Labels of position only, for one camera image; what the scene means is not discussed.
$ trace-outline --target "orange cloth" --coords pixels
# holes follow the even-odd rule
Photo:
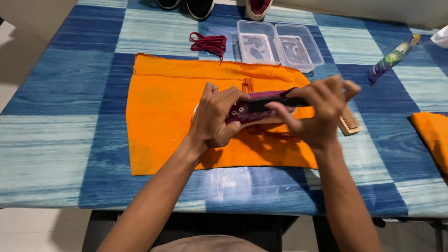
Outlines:
[[[420,112],[412,114],[410,118],[436,163],[448,175],[448,117]]]
[[[187,135],[193,110],[205,84],[220,90],[250,83],[255,92],[303,87],[309,80],[298,70],[279,65],[223,61],[167,60],[139,53],[135,57],[126,122],[132,175],[152,175],[167,161]],[[313,117],[312,107],[298,108],[296,118]],[[263,125],[287,132],[284,124]],[[310,147],[294,137],[251,135],[241,130],[224,148],[209,149],[198,169],[230,166],[285,165],[316,169]]]

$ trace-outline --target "maroon shoelace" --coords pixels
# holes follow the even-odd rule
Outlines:
[[[220,57],[221,64],[223,63],[224,53],[227,49],[225,46],[227,38],[224,35],[205,37],[198,32],[192,32],[190,34],[189,41],[193,42],[193,44],[191,45],[192,51],[197,52],[199,50],[205,50],[207,52],[211,52]]]

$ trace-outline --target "table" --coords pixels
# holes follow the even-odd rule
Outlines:
[[[0,116],[0,207],[124,209],[150,176],[132,177],[125,109],[134,56],[213,59],[188,36],[225,35],[240,61],[244,8],[215,4],[195,21],[185,3],[80,0]],[[310,80],[341,74],[363,87],[350,102],[362,131],[339,139],[373,216],[448,217],[448,187],[407,117],[448,112],[448,50],[402,23],[272,8],[265,22],[306,25],[325,64]],[[412,32],[422,44],[370,87],[366,72]],[[193,172],[175,211],[324,213],[317,171],[235,167]]]

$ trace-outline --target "clear plastic tub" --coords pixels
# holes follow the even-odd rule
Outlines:
[[[276,24],[276,33],[284,54],[282,65],[309,73],[324,63],[322,54],[306,26]]]
[[[237,27],[243,63],[279,65],[284,61],[280,40],[271,23],[240,20]]]

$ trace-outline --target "black sneaker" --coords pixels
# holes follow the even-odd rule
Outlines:
[[[164,9],[172,9],[176,7],[182,0],[157,0]]]
[[[188,10],[197,19],[206,18],[214,4],[215,0],[187,0]]]

